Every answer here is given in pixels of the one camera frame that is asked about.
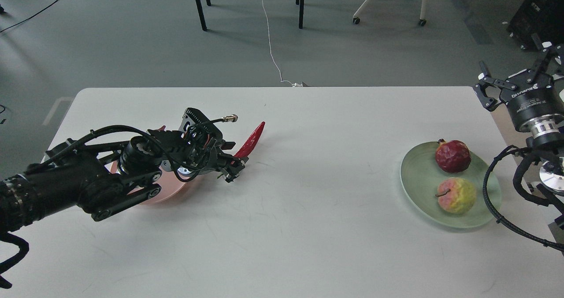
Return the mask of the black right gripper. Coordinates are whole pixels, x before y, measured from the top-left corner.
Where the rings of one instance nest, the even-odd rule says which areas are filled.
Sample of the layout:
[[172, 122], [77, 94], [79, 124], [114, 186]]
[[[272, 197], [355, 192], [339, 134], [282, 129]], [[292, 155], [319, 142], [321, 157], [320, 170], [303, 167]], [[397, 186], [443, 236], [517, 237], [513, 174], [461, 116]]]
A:
[[[473, 85], [478, 101], [487, 111], [495, 111], [504, 102], [514, 129], [520, 133], [530, 132], [534, 125], [544, 121], [560, 123], [560, 96], [555, 82], [563, 79], [563, 43], [553, 45], [551, 41], [541, 41], [538, 33], [531, 37], [541, 51], [531, 69], [501, 80], [493, 78], [485, 62], [480, 61], [481, 73]], [[558, 68], [550, 75], [546, 70], [552, 60], [558, 63]]]

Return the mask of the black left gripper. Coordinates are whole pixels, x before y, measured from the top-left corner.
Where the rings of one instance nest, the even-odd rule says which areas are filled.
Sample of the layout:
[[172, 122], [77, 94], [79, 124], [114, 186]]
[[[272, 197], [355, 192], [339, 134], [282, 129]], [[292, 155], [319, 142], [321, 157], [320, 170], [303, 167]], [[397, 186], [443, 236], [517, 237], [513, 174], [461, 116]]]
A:
[[209, 119], [195, 108], [187, 108], [178, 130], [141, 131], [118, 125], [117, 131], [135, 133], [117, 159], [118, 174], [127, 188], [154, 185], [163, 172], [173, 173], [180, 182], [190, 182], [198, 175], [219, 173], [227, 183], [238, 178], [249, 158], [225, 155], [236, 142], [225, 141], [216, 126], [225, 118]]

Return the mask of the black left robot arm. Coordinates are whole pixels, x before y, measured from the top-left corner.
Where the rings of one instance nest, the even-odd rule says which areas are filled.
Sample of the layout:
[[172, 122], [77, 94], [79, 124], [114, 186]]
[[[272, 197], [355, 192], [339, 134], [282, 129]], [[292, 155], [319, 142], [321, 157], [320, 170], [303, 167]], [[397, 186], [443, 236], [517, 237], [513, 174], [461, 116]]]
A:
[[256, 147], [264, 123], [234, 154], [234, 142], [225, 141], [217, 123], [235, 123], [237, 115], [208, 119], [199, 109], [187, 108], [178, 130], [165, 127], [141, 131], [126, 125], [91, 130], [74, 141], [69, 138], [46, 152], [47, 159], [30, 164], [24, 173], [1, 181], [1, 241], [18, 246], [18, 253], [1, 263], [1, 272], [28, 254], [27, 241], [14, 232], [72, 206], [95, 221], [159, 195], [163, 173], [188, 183], [217, 172], [234, 181]]

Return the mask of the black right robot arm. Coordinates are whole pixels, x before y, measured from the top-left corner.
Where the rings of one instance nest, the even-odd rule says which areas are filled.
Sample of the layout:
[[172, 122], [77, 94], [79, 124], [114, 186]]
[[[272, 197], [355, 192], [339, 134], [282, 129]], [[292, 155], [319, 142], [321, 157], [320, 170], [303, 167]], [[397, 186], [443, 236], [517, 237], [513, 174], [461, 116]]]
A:
[[492, 204], [488, 195], [488, 180], [493, 169], [504, 157], [521, 157], [513, 176], [516, 192], [529, 202], [540, 206], [554, 206], [563, 212], [563, 100], [556, 90], [556, 82], [563, 78], [563, 45], [542, 41], [532, 34], [534, 45], [541, 51], [532, 67], [506, 79], [491, 76], [484, 62], [478, 82], [473, 85], [482, 107], [493, 112], [504, 105], [514, 129], [527, 133], [526, 147], [510, 145], [497, 155], [485, 172], [482, 195], [489, 212], [498, 224], [518, 235], [539, 242], [545, 247], [563, 251], [561, 242], [552, 242], [522, 230], [506, 219]]

